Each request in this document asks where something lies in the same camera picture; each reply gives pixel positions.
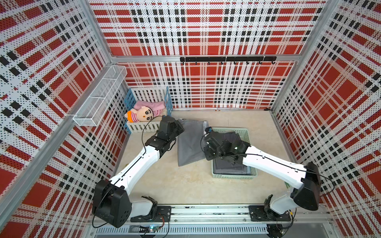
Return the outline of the mint green plastic basket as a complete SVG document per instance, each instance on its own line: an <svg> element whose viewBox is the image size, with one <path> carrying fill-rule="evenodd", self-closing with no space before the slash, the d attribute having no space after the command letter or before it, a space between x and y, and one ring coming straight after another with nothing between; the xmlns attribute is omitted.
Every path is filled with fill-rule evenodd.
<svg viewBox="0 0 381 238"><path fill-rule="evenodd" d="M250 143L250 135L249 135L249 130L246 129L246 128L222 128L222 127L213 127L213 130L215 132L219 132L219 133L230 133L230 132L234 132L236 135L238 135L240 137L240 139L242 141L245 141L247 143ZM233 161L233 160L226 160L225 161L228 161L230 163L233 163L233 164L242 164L242 161ZM255 168L253 167L249 167L251 169L251 172L252 172L252 176L245 176L245 177L227 177L227 178L218 178L218 179L254 179L255 177L257 177L258 175L258 172Z"/></svg>

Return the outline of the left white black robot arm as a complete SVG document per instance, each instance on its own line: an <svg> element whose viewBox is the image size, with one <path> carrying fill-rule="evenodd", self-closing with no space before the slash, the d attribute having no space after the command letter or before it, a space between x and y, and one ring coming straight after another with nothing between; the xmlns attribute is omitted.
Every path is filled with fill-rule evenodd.
<svg viewBox="0 0 381 238"><path fill-rule="evenodd" d="M142 176L172 149L177 137L184 131L178 120L164 116L155 135L143 143L140 153L118 174L96 184L93 217L116 228L133 218L155 220L158 216L157 201L149 196L132 199L130 194Z"/></svg>

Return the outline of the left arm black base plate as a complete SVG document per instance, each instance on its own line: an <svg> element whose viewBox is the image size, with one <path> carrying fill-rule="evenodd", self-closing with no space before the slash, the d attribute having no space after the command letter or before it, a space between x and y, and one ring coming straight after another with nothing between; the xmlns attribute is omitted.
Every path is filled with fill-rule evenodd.
<svg viewBox="0 0 381 238"><path fill-rule="evenodd" d="M170 222L172 207L158 205L150 196L142 196L132 202L131 222Z"/></svg>

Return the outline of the white blue slatted crate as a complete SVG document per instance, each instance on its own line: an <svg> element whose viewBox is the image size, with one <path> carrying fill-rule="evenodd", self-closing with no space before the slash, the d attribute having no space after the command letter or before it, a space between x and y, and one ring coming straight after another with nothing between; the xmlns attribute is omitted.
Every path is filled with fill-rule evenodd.
<svg viewBox="0 0 381 238"><path fill-rule="evenodd" d="M158 130L161 118L171 116L173 110L168 87L130 88L124 103L128 109L125 127L130 134Z"/></svg>

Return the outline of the pink plush doll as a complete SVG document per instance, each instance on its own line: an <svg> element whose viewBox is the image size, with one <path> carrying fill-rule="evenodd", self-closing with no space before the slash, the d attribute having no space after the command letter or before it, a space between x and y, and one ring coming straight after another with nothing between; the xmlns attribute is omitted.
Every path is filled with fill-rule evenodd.
<svg viewBox="0 0 381 238"><path fill-rule="evenodd" d="M137 101L131 110L125 114L128 123L148 122L157 116L166 116L165 102Z"/></svg>

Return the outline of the plain grey pillowcase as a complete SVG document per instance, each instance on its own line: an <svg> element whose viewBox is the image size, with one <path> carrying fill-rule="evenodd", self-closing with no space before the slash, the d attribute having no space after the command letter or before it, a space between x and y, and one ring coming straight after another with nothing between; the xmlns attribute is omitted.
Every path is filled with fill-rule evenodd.
<svg viewBox="0 0 381 238"><path fill-rule="evenodd" d="M201 138L205 135L208 121L179 119L184 132L178 136L178 166L182 167L205 159Z"/></svg>

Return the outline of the black wall hook rail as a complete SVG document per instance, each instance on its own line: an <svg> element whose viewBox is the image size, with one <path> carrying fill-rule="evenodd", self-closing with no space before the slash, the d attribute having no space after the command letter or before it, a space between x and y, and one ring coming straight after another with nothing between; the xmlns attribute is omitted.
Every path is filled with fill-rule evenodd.
<svg viewBox="0 0 381 238"><path fill-rule="evenodd" d="M180 62L271 62L277 60L276 56L239 56L239 57L180 57Z"/></svg>

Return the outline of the grey checked pillowcase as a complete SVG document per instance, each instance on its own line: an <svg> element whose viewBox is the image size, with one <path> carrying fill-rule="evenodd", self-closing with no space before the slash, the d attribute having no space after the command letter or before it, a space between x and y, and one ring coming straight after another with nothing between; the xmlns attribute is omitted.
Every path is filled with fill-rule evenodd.
<svg viewBox="0 0 381 238"><path fill-rule="evenodd" d="M252 176L251 169L241 164L233 164L222 159L212 162L212 175L215 178Z"/></svg>

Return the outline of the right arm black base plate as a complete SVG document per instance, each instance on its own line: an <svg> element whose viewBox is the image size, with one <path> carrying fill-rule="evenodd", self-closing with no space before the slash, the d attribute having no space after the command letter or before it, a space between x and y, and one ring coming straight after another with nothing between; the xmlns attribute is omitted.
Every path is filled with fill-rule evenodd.
<svg viewBox="0 0 381 238"><path fill-rule="evenodd" d="M291 216L288 212L283 214L278 214L271 210L270 202L273 195L270 195L265 199L263 205L250 205L249 206L249 215L252 222L289 222L291 221Z"/></svg>

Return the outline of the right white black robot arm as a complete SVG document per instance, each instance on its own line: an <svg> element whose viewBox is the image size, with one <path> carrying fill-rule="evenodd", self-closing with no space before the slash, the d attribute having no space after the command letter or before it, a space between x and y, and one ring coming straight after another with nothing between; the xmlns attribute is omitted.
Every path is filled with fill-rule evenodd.
<svg viewBox="0 0 381 238"><path fill-rule="evenodd" d="M287 191L267 197L264 212L268 215L281 215L298 207L318 210L321 178L314 163L302 165L277 158L241 140L235 132L207 128L201 142L207 160L220 159L256 168L289 184Z"/></svg>

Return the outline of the green circuit board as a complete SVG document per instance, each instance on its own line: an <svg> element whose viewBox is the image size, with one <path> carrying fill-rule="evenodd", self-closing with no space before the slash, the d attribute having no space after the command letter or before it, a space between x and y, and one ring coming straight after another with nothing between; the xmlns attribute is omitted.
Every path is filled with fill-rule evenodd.
<svg viewBox="0 0 381 238"><path fill-rule="evenodd" d="M158 230L161 229L160 226L157 225L150 225L150 226L140 226L139 227L140 233L156 233Z"/></svg>

